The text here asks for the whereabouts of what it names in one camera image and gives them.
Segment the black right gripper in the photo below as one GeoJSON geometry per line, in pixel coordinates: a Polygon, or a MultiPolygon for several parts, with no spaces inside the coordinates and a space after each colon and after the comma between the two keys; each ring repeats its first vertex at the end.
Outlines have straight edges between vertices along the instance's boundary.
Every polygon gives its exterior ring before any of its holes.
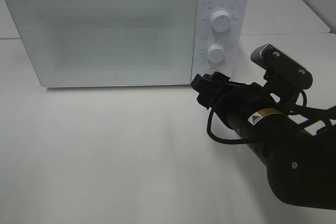
{"type": "Polygon", "coordinates": [[[191,82],[192,89],[198,93],[197,102],[206,109],[211,107],[209,125],[212,126],[213,116],[217,115],[240,140],[263,140],[273,135],[278,125],[278,109],[273,98],[254,82],[231,83],[230,89],[216,100],[216,83],[224,85],[229,80],[225,74],[214,72],[203,76],[197,74],[191,82]]]}

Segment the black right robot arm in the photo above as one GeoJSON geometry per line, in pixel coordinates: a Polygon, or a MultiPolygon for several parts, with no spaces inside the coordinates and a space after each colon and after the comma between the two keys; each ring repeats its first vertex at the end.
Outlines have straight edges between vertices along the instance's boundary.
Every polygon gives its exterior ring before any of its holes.
{"type": "Polygon", "coordinates": [[[265,87],[230,81],[215,72],[191,83],[209,109],[206,131],[217,143],[247,145],[266,166],[274,195],[282,202],[335,209],[335,110],[296,123],[265,87]]]}

